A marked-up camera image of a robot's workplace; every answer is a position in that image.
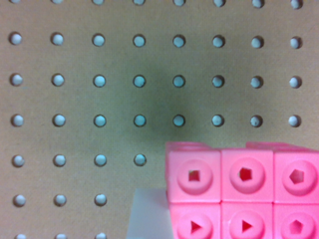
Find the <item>pink linking cube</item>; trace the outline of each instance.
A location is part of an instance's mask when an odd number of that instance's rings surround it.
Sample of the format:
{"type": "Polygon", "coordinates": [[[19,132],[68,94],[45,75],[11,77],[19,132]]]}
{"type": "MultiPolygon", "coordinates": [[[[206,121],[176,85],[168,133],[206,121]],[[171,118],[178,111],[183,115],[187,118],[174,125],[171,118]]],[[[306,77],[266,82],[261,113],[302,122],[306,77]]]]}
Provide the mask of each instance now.
{"type": "Polygon", "coordinates": [[[204,143],[166,144],[167,199],[220,202],[220,152],[204,143]]]}
{"type": "Polygon", "coordinates": [[[220,204],[171,203],[169,211],[174,238],[220,239],[220,204]]]}
{"type": "Polygon", "coordinates": [[[271,203],[221,203],[223,239],[272,238],[271,203]]]}

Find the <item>pegboard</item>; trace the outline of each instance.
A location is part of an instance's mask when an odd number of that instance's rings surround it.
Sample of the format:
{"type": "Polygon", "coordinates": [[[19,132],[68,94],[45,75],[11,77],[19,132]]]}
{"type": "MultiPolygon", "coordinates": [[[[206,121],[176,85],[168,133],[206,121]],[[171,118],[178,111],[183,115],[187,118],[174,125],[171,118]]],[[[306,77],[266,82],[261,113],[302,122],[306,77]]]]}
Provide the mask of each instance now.
{"type": "Polygon", "coordinates": [[[125,238],[135,189],[165,187],[168,140],[214,147],[270,140],[318,149],[318,16],[314,0],[296,10],[289,0],[265,0],[262,8],[250,0],[227,0],[222,7],[212,0],[182,6],[171,0],[141,6],[132,0],[2,0],[0,237],[95,238],[103,232],[125,238]],[[10,43],[13,33],[20,44],[10,43]],[[52,43],[55,33],[62,45],[52,43]],[[94,45],[97,34],[101,47],[94,45]],[[135,41],[137,35],[144,39],[135,41]],[[261,48],[252,47],[255,37],[261,48]],[[296,42],[299,49],[292,47],[296,42]],[[17,74],[23,83],[13,86],[21,82],[12,79],[17,74]],[[64,78],[60,87],[52,83],[56,74],[64,78]],[[96,87],[95,76],[106,83],[96,87]],[[135,76],[145,78],[143,87],[134,85],[135,76]],[[173,84],[176,76],[183,86],[173,84]],[[221,87],[213,84],[215,76],[221,87]],[[301,85],[292,88],[296,82],[301,85]],[[63,126],[53,124],[58,114],[63,126]],[[23,125],[13,125],[15,115],[23,125]],[[94,124],[99,115],[103,126],[94,124]],[[135,125],[138,115],[145,125],[135,125]],[[183,116],[183,126],[173,124],[175,116],[183,116]],[[214,126],[214,116],[222,126],[214,126]],[[254,116],[261,126],[251,125],[254,116]],[[297,126],[288,123],[292,116],[297,126]],[[54,164],[58,154],[64,166],[54,164]],[[95,164],[98,154],[105,165],[95,164]],[[138,154],[146,157],[144,166],[135,165],[138,154]],[[15,155],[23,166],[13,165],[15,155]],[[13,203],[20,194],[22,207],[13,203]],[[65,205],[54,203],[58,194],[66,196],[65,205]],[[99,194],[107,196],[106,205],[95,203],[99,194]]]}

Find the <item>white surface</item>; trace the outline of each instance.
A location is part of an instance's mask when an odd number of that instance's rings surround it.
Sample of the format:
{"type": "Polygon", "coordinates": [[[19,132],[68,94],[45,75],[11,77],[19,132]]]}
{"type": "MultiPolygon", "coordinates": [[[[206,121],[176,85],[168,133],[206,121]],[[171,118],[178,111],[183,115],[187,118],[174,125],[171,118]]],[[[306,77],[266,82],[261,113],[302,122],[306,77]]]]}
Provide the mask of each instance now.
{"type": "Polygon", "coordinates": [[[93,0],[93,3],[96,5],[102,5],[104,3],[104,0],[93,0]]]}
{"type": "Polygon", "coordinates": [[[213,0],[216,7],[222,7],[225,4],[225,0],[213,0]]]}
{"type": "Polygon", "coordinates": [[[14,33],[11,35],[10,42],[13,45],[19,45],[22,42],[22,37],[19,33],[14,33]]]}
{"type": "Polygon", "coordinates": [[[300,87],[301,83],[297,78],[293,77],[290,79],[289,85],[291,88],[297,89],[300,87]]]}
{"type": "Polygon", "coordinates": [[[107,196],[104,194],[99,194],[96,196],[95,202],[98,206],[103,206],[107,203],[107,196]]]}
{"type": "Polygon", "coordinates": [[[183,126],[185,124],[184,117],[182,117],[182,116],[175,116],[173,118],[172,122],[176,126],[183,126]]]}
{"type": "Polygon", "coordinates": [[[55,239],[67,239],[67,235],[66,234],[58,234],[56,235],[56,238],[55,239]]]}
{"type": "Polygon", "coordinates": [[[173,78],[172,83],[177,87],[181,88],[185,85],[185,79],[182,76],[176,76],[173,78]]]}
{"type": "Polygon", "coordinates": [[[11,77],[12,86],[18,87],[23,83],[23,78],[19,74],[15,74],[11,77]]]}
{"type": "Polygon", "coordinates": [[[143,5],[146,1],[145,0],[134,0],[133,2],[137,5],[143,5]]]}
{"type": "Polygon", "coordinates": [[[251,85],[251,87],[258,89],[261,87],[261,81],[258,78],[252,78],[250,85],[251,85]]]}
{"type": "Polygon", "coordinates": [[[67,203],[67,197],[65,195],[56,195],[56,197],[54,198],[54,202],[58,206],[63,206],[67,203]]]}
{"type": "Polygon", "coordinates": [[[146,123],[147,119],[142,115],[138,115],[134,118],[134,124],[136,126],[144,126],[146,123]]]}
{"type": "Polygon", "coordinates": [[[178,48],[181,48],[183,45],[185,45],[185,41],[182,37],[174,37],[172,42],[178,48]]]}
{"type": "Polygon", "coordinates": [[[26,235],[19,234],[15,237],[15,239],[27,239],[26,235]]]}
{"type": "Polygon", "coordinates": [[[23,195],[17,195],[14,198],[14,203],[15,203],[15,205],[20,206],[20,207],[24,206],[26,204],[26,198],[23,195]]]}
{"type": "Polygon", "coordinates": [[[107,163],[107,158],[104,155],[99,154],[94,158],[94,162],[97,166],[104,166],[107,163]]]}
{"type": "Polygon", "coordinates": [[[173,3],[178,6],[181,7],[182,5],[185,4],[185,0],[173,0],[173,3]]]}
{"type": "Polygon", "coordinates": [[[138,88],[142,88],[146,84],[146,79],[143,76],[136,76],[134,78],[134,85],[138,88]]]}
{"type": "Polygon", "coordinates": [[[54,117],[54,125],[55,126],[63,126],[66,123],[66,118],[62,115],[56,115],[54,117]]]}
{"type": "Polygon", "coordinates": [[[98,127],[104,126],[107,123],[107,120],[104,116],[96,116],[94,118],[94,124],[98,127]]]}
{"type": "Polygon", "coordinates": [[[64,166],[66,164],[66,157],[64,155],[56,155],[54,157],[54,164],[57,166],[64,166]]]}
{"type": "Polygon", "coordinates": [[[223,46],[223,40],[220,37],[214,37],[212,45],[216,48],[221,48],[223,46]]]}
{"type": "Polygon", "coordinates": [[[294,49],[298,49],[300,47],[299,40],[297,38],[291,38],[290,46],[294,49]]]}
{"type": "Polygon", "coordinates": [[[216,76],[212,79],[212,84],[216,87],[216,88],[220,88],[222,87],[224,83],[224,79],[222,79],[221,77],[219,76],[216,76]]]}
{"type": "Polygon", "coordinates": [[[57,33],[52,37],[52,43],[56,46],[61,46],[64,42],[64,38],[61,34],[57,33]]]}
{"type": "Polygon", "coordinates": [[[13,165],[16,167],[21,167],[24,165],[24,158],[21,155],[16,155],[13,157],[13,165]]]}
{"type": "Polygon", "coordinates": [[[98,235],[96,235],[95,239],[107,239],[107,235],[101,232],[98,235]]]}
{"type": "Polygon", "coordinates": [[[14,126],[22,126],[24,123],[23,117],[20,115],[13,116],[12,125],[14,126]]]}
{"type": "Polygon", "coordinates": [[[261,0],[252,0],[252,6],[254,6],[255,8],[261,8],[262,7],[261,0]]]}
{"type": "Polygon", "coordinates": [[[253,38],[251,40],[251,46],[253,48],[260,48],[261,47],[261,41],[258,38],[253,38]]]}
{"type": "Polygon", "coordinates": [[[93,38],[93,44],[97,47],[102,47],[105,42],[106,42],[105,38],[100,34],[95,35],[93,38]]]}
{"type": "Polygon", "coordinates": [[[250,123],[252,126],[254,127],[259,127],[261,126],[261,120],[259,117],[252,117],[251,120],[250,120],[250,123]]]}
{"type": "Polygon", "coordinates": [[[146,39],[143,36],[135,36],[134,37],[134,45],[137,47],[142,47],[146,44],[146,39]]]}
{"type": "Polygon", "coordinates": [[[142,154],[138,154],[134,158],[134,163],[137,166],[143,166],[143,165],[145,165],[147,163],[147,158],[144,155],[142,155],[142,154]]]}
{"type": "Polygon", "coordinates": [[[173,239],[165,188],[136,190],[127,239],[173,239]]]}
{"type": "Polygon", "coordinates": [[[51,0],[51,1],[55,4],[61,4],[63,2],[63,0],[51,0]]]}
{"type": "Polygon", "coordinates": [[[52,83],[56,87],[61,87],[64,84],[64,77],[60,74],[53,77],[52,83]]]}
{"type": "Polygon", "coordinates": [[[95,76],[94,77],[94,85],[98,88],[103,87],[106,84],[106,78],[104,76],[95,76]]]}
{"type": "Polygon", "coordinates": [[[298,9],[301,7],[300,0],[291,0],[290,3],[293,9],[298,9]]]}
{"type": "Polygon", "coordinates": [[[223,125],[223,118],[219,115],[214,116],[211,121],[212,121],[212,124],[215,126],[222,126],[223,125]]]}
{"type": "Polygon", "coordinates": [[[288,120],[289,124],[291,126],[299,126],[300,122],[299,122],[299,118],[297,116],[292,116],[289,118],[288,120]]]}

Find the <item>triangle shape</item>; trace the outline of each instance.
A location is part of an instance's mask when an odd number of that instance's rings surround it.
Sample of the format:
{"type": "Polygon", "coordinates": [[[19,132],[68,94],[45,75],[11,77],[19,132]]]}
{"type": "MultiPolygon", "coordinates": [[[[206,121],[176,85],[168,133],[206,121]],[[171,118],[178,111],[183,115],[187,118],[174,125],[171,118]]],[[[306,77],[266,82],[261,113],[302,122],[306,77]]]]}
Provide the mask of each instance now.
{"type": "Polygon", "coordinates": [[[197,223],[190,221],[190,225],[191,225],[191,229],[190,229],[190,234],[198,231],[199,229],[201,229],[201,226],[199,226],[197,223]]]}
{"type": "Polygon", "coordinates": [[[252,226],[248,222],[242,220],[242,233],[249,230],[251,227],[252,226]]]}

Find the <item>stacked cubes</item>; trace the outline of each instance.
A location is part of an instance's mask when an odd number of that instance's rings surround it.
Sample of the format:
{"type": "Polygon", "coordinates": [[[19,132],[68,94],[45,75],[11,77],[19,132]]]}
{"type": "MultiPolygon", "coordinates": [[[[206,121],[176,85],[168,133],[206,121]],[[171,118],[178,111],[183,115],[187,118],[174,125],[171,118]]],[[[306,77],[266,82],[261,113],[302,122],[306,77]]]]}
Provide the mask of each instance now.
{"type": "Polygon", "coordinates": [[[319,238],[319,151],[281,142],[168,142],[175,239],[319,238]]]}

